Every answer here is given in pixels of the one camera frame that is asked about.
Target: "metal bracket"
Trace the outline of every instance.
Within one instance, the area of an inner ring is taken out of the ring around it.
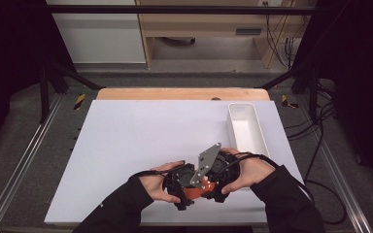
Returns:
[[[207,174],[211,170],[219,152],[220,143],[217,143],[198,155],[198,168],[196,169],[195,174],[190,180],[190,184],[192,186],[201,189],[205,188],[201,180],[204,178],[205,174]]]

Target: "white plastic container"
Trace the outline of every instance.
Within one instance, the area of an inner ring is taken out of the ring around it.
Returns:
[[[270,157],[253,104],[229,104],[227,128],[233,148]]]

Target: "white tabletop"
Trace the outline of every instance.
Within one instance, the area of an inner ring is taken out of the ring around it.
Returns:
[[[76,225],[134,173],[170,161],[197,165],[215,143],[229,147],[228,104],[252,103],[270,157],[302,181],[272,101],[95,100],[52,199],[45,223]],[[266,222],[264,204],[250,189],[224,203],[204,198],[186,211],[155,201],[143,225],[249,225]]]

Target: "white cabinet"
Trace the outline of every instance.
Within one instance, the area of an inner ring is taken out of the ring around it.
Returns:
[[[132,0],[47,0],[49,5],[135,5]],[[145,63],[138,17],[53,14],[74,63]]]

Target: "black curtain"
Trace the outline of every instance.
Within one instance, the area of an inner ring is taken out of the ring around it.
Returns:
[[[311,68],[320,79],[335,82],[334,104],[340,119],[356,153],[373,167],[373,1],[352,0],[347,6],[320,44]],[[311,18],[294,65],[307,56],[337,14]],[[307,72],[296,78],[306,83],[309,76]]]
[[[75,71],[51,14],[27,12],[24,4],[45,0],[0,0],[0,126],[15,92],[39,82],[46,62]]]

